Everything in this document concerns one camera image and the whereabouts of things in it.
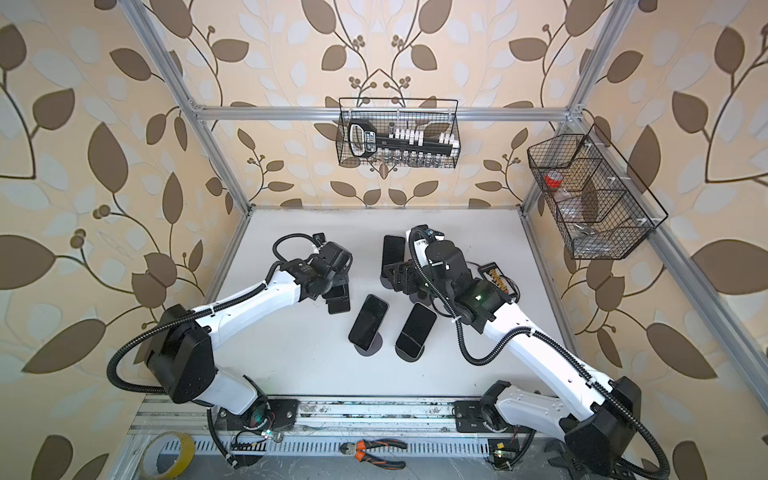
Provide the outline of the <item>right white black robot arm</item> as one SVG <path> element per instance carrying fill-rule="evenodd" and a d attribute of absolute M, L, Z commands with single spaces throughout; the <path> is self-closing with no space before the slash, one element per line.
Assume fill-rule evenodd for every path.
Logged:
<path fill-rule="evenodd" d="M 636 383 L 612 379 L 546 334 L 516 297 L 474 276 L 443 233 L 417 225 L 407 230 L 405 242 L 409 260 L 386 266 L 386 275 L 395 290 L 423 293 L 443 305 L 464 360 L 481 367 L 510 351 L 553 392 L 545 396 L 496 382 L 481 399 L 488 429 L 520 425 L 542 432 L 564 442 L 599 475 L 621 467 L 646 479 L 669 477 L 670 462 L 641 421 Z"/>

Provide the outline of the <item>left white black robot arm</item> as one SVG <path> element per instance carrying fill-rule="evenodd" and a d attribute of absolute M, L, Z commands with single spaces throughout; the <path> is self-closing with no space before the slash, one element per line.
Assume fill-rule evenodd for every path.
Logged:
<path fill-rule="evenodd" d="M 240 468 L 241 461 L 215 430 L 215 412 L 225 411 L 243 430 L 257 433 L 271 430 L 276 418 L 267 395 L 251 378 L 237 377 L 217 366 L 216 350 L 272 313 L 306 299 L 327 297 L 336 287 L 348 288 L 352 253 L 322 233 L 304 238 L 313 246 L 307 258 L 288 260 L 278 255 L 264 280 L 223 300 L 179 309 L 169 320 L 128 341 L 107 364 L 109 382 L 123 391 L 165 394 L 177 404 L 205 407 L 207 428 L 217 450 L 231 468 Z M 154 386 L 129 382 L 118 372 L 122 359 L 141 345 L 148 347 L 144 363 L 157 381 Z"/>

